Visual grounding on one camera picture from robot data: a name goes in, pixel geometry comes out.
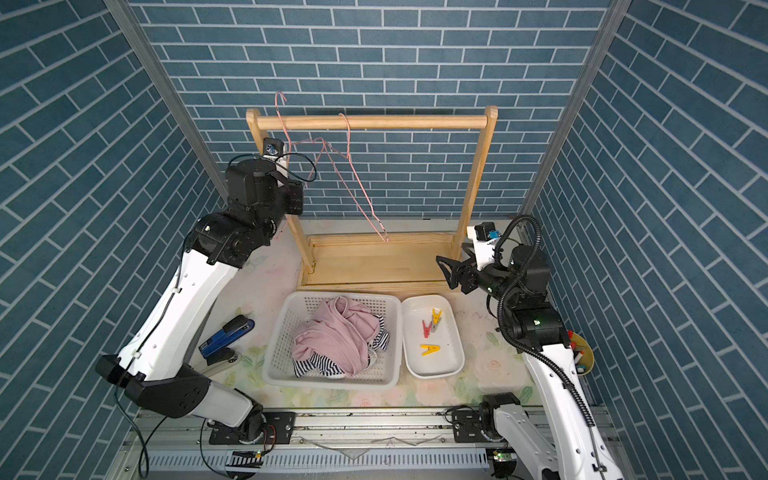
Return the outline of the yellow clothespin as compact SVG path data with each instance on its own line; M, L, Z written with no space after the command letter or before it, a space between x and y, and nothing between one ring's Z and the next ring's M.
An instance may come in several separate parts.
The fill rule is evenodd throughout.
M430 322L430 330L432 332L437 330L437 328L438 328L438 326L440 324L441 319L442 319L442 310L441 309L437 309L437 308L433 308L432 309L432 314L431 314L431 322Z
M441 350L441 347L439 345L434 345L434 344L421 344L420 348L421 348L422 357L437 353Z

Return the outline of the pink wire hanger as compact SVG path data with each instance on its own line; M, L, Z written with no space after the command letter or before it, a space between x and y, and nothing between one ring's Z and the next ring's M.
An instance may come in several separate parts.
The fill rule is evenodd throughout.
M342 185L347 190L347 193L350 195L351 199L353 200L355 206L357 207L358 211L363 215L363 218L368 222L369 226L373 229L374 233L381 239L384 243L390 242L390 235L387 231L386 227L384 226L382 220L377 215L373 201L371 200L368 191L366 190L366 187L363 185L363 182L358 174L357 169L355 168L354 162L352 160L351 155L351 139L352 139L352 128L351 123L348 119L348 117L344 113L338 113L338 117L340 117L345 124L346 127L346 149L344 151L338 150L336 147L333 146L332 143L325 141L323 146L325 153L331 162L331 165L333 166L334 171L336 172L337 176L339 177L340 181L342 182ZM332 155L335 154L344 160L347 161L352 177L357 183L359 191L362 193L363 198L365 199L367 205L368 205L368 211L365 211L362 207L361 203L358 201L357 196L352 192L352 189L347 184L345 178L338 170Z

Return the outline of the pink tank top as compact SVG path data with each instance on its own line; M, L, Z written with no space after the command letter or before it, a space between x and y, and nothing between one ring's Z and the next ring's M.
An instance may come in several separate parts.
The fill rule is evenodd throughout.
M321 303L295 329L291 349L294 374L354 377L372 367L389 342L390 332L382 316L358 301L335 297Z

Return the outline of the blue white striped tank top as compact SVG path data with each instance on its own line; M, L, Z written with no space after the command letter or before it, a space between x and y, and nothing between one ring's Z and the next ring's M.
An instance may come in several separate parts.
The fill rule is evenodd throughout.
M295 332L291 359L296 377L316 372L323 377L342 379L369 369L378 358L378 351L388 348L390 334L384 318L374 315L374 335L366 340L361 330L349 323L334 325L327 320L309 320Z

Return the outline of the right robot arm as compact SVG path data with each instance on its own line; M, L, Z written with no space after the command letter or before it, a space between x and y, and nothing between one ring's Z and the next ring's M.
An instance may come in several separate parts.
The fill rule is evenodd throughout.
M544 435L511 393L490 394L478 409L481 432L504 441L535 479L620 479L580 385L576 355L561 316L547 299L551 277L541 226L531 215L504 230L470 226L464 260L436 262L450 289L482 290L503 339L521 354L537 386L550 433Z

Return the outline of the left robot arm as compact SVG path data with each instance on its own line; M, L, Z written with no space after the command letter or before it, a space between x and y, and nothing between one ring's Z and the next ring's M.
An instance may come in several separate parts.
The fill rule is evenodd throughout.
M187 364L198 330L252 252L271 243L282 219L303 211L303 185L276 156L241 155L225 172L224 210L200 218L185 238L180 265L134 338L95 370L136 405L169 418L196 416L255 439L263 407Z

